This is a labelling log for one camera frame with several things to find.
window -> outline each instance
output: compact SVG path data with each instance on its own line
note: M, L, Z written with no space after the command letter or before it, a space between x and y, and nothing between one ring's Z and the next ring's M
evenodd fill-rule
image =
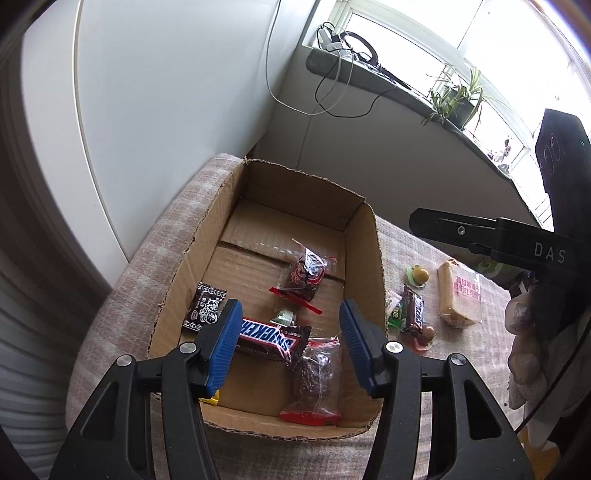
M428 94L433 86L433 77L437 77L444 67L443 63L422 48L364 17L352 15L347 28L361 35L372 46L380 45L380 63L391 72L396 72L396 76L423 95ZM361 42L355 39L349 42L356 51L367 52Z
M544 228L552 229L534 153L542 116L546 108L572 113L589 133L591 101L581 57L568 53L579 44L571 32L556 34L556 25L564 25L544 9L547 17L527 0L337 0L329 20L338 31L367 39L384 67L425 96L448 66L463 80L477 67L491 100L465 134L490 157L509 139L511 151L500 168Z

round candy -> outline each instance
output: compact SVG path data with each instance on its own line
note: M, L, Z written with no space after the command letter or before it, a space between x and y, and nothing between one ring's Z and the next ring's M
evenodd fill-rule
M415 265L413 267L413 280L417 285L425 285L427 280L429 280L429 272L423 267Z
M429 280L429 272L420 265L408 267L406 269L408 283L413 287L422 287Z
M429 346L435 338L435 329L431 325L423 325L421 333L417 335L417 342L421 346Z

metal screw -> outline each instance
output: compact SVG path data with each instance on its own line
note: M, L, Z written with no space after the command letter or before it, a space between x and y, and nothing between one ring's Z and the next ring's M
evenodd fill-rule
M197 350L197 346L193 342L187 342L181 345L180 350L182 353L193 353Z
M388 342L386 343L386 350L392 353L400 353L402 352L402 345L398 342Z
M131 355L121 355L117 359L117 365L120 367L127 367L131 363Z
M462 366L462 365L465 365L465 363L467 361L468 360L466 360L466 357L463 356L461 353L453 353L452 354L452 363L455 364L455 365Z

yellow package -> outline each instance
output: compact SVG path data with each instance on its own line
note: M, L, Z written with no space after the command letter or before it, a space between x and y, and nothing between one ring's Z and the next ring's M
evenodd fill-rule
M215 407L217 406L217 402L220 401L220 391L218 390L212 398L200 398L199 400Z
M437 273L441 318L456 328L482 323L479 274L453 258L442 263Z

blue gripper pad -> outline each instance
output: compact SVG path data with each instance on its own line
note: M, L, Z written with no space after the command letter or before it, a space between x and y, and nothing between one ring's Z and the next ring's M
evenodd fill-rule
M386 382L382 346L387 341L378 325L369 323L354 300L344 300L339 309L340 329L355 368L357 382L369 396L377 398Z
M228 300L217 321L224 323L209 356L209 376L205 383L206 398L213 397L226 379L242 327L242 304L234 299Z

